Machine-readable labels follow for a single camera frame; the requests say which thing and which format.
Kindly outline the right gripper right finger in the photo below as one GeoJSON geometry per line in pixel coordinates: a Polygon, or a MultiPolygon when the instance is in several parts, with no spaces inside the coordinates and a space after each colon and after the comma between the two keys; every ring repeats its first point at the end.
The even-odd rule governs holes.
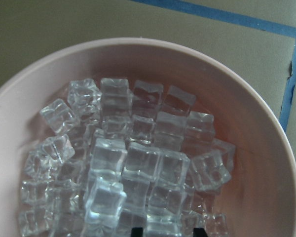
{"type": "Polygon", "coordinates": [[[204,228],[194,228],[193,237],[207,237],[207,233],[204,228]]]}

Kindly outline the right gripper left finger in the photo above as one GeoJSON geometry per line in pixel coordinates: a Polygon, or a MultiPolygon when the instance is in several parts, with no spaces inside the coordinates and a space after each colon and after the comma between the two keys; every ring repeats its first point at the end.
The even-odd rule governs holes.
{"type": "Polygon", "coordinates": [[[144,228],[142,227],[133,227],[131,230],[130,237],[143,237],[144,228]]]}

